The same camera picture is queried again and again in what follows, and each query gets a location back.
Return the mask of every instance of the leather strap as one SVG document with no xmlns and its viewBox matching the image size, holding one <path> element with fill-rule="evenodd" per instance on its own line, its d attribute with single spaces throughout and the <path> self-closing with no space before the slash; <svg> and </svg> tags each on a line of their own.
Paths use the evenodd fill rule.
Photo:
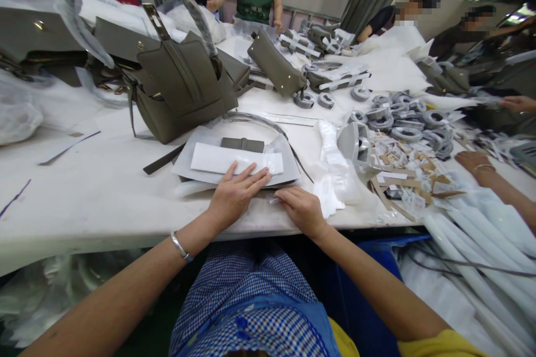
<svg viewBox="0 0 536 357">
<path fill-rule="evenodd" d="M 183 143 L 181 146 L 178 146 L 168 154 L 162 156 L 157 161 L 154 161 L 150 165 L 143 168 L 143 171 L 146 172 L 148 175 L 152 175 L 154 172 L 158 171 L 159 169 L 163 168 L 165 165 L 170 163 L 175 157 L 177 157 L 184 149 L 184 146 L 186 143 Z"/>
<path fill-rule="evenodd" d="M 132 112 L 132 101 L 135 96 L 136 83 L 132 81 L 125 73 L 123 73 L 123 81 L 127 84 L 128 87 L 128 111 L 130 113 L 130 126 L 132 127 L 132 133 L 134 138 L 136 138 L 136 131 L 134 130 L 134 114 Z"/>
<path fill-rule="evenodd" d="M 296 159 L 296 162 L 298 162 L 299 166 L 301 167 L 301 169 L 303 170 L 303 172 L 305 173 L 305 175 L 307 176 L 307 178 L 311 180 L 311 183 L 314 184 L 313 179 L 311 178 L 311 176 L 309 176 L 309 174 L 307 173 L 307 170 L 305 170 L 305 167 L 303 167 L 303 165 L 302 165 L 302 161 L 301 161 L 300 158 L 298 157 L 298 154 L 296 153 L 296 151 L 294 150 L 294 148 L 292 148 L 292 145 L 290 144 L 290 142 L 289 142 L 289 146 L 290 146 L 290 150 L 292 151 L 292 154 L 294 155 L 294 159 Z"/>
</svg>

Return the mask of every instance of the leather handbag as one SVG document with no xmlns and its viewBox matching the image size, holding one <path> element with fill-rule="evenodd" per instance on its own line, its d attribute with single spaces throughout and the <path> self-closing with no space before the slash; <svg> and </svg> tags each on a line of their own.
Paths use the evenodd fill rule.
<svg viewBox="0 0 536 357">
<path fill-rule="evenodd" d="M 283 97 L 305 89 L 307 79 L 279 53 L 265 31 L 259 31 L 247 50 L 249 56 L 266 73 L 274 88 Z"/>
<path fill-rule="evenodd" d="M 174 42 L 152 4 L 143 5 L 161 45 L 139 52 L 143 72 L 125 71 L 132 102 L 160 142 L 166 144 L 200 124 L 238 106 L 236 95 L 221 60 L 211 57 L 195 38 Z"/>
<path fill-rule="evenodd" d="M 0 68 L 33 81 L 46 67 L 68 84 L 80 86 L 74 66 L 84 66 L 87 53 L 73 38 L 52 0 L 25 2 L 34 9 L 0 7 Z"/>
<path fill-rule="evenodd" d="M 465 95 L 471 88 L 469 85 L 469 77 L 466 70 L 456 67 L 440 66 L 441 71 L 427 64 L 424 59 L 417 63 L 417 67 L 426 76 L 426 80 L 432 84 L 431 88 L 427 89 L 428 93 L 438 96 L 445 94 Z"/>
</svg>

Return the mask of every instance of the white foam sheet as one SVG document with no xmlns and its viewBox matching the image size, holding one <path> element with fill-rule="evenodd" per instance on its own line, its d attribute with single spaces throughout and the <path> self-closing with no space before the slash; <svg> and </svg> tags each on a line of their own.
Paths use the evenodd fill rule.
<svg viewBox="0 0 536 357">
<path fill-rule="evenodd" d="M 192 164 L 193 170 L 225 174 L 233 162 L 238 162 L 235 175 L 242 173 L 252 163 L 257 166 L 250 175 L 260 172 L 268 167 L 272 175 L 283 173 L 283 158 L 281 153 L 258 153 L 242 149 L 222 148 L 198 142 L 195 144 Z"/>
</svg>

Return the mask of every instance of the paper tag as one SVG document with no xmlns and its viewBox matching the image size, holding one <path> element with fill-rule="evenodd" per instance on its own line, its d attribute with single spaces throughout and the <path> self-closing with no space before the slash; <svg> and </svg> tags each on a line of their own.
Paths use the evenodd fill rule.
<svg viewBox="0 0 536 357">
<path fill-rule="evenodd" d="M 416 193 L 413 193 L 411 195 L 411 213 L 415 216 L 421 216 L 425 208 L 426 200 Z"/>
<path fill-rule="evenodd" d="M 441 194 L 442 192 L 449 192 L 453 190 L 454 190 L 454 186 L 452 184 L 445 184 L 445 183 L 436 181 L 434 184 L 434 190 L 432 192 L 434 194 Z"/>
</svg>

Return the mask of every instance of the white table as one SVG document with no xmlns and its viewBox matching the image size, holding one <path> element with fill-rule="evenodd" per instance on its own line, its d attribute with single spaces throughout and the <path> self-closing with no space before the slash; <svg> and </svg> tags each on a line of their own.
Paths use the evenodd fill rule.
<svg viewBox="0 0 536 357">
<path fill-rule="evenodd" d="M 372 89 L 385 85 L 380 76 L 377 80 Z M 42 91 L 45 92 L 40 94 L 47 94 L 42 101 L 46 104 L 49 125 L 82 133 L 100 129 L 101 133 L 78 143 L 48 166 L 38 166 L 37 162 L 69 138 L 65 132 L 40 128 L 29 140 L 0 149 L 1 207 L 31 179 L 21 197 L 0 220 L 0 276 L 62 253 L 150 247 L 207 208 L 211 191 L 187 199 L 174 195 L 179 178 L 170 172 L 171 165 L 151 176 L 142 171 L 187 136 L 168 145 L 154 139 L 134 138 L 126 108 L 103 107 L 86 90 L 73 89 L 61 82 Z M 352 108 L 370 107 L 369 103 L 352 100 L 348 90 L 332 95 L 336 102 L 332 110 L 319 105 L 302 110 L 275 92 L 252 89 L 239 99 L 239 110 L 322 118 L 340 124 Z M 135 126 L 139 137 L 148 133 L 136 109 Z M 283 127 L 305 168 L 317 179 L 321 175 L 317 166 L 319 134 L 310 126 L 283 124 Z M 246 122 L 221 123 L 214 129 L 225 136 L 265 142 L 276 135 L 269 128 Z M 454 161 L 449 163 L 459 168 Z M 514 180 L 518 188 L 525 189 L 526 194 L 535 196 L 534 180 L 525 173 L 505 165 L 498 170 Z M 308 179 L 304 175 L 302 178 L 304 187 L 310 189 Z M 380 202 L 377 208 L 376 205 L 348 206 L 329 218 L 329 222 L 338 229 L 410 225 L 400 214 L 387 213 Z M 266 194 L 261 194 L 252 200 L 249 212 L 219 239 L 297 232 L 284 210 L 270 205 Z"/>
</svg>

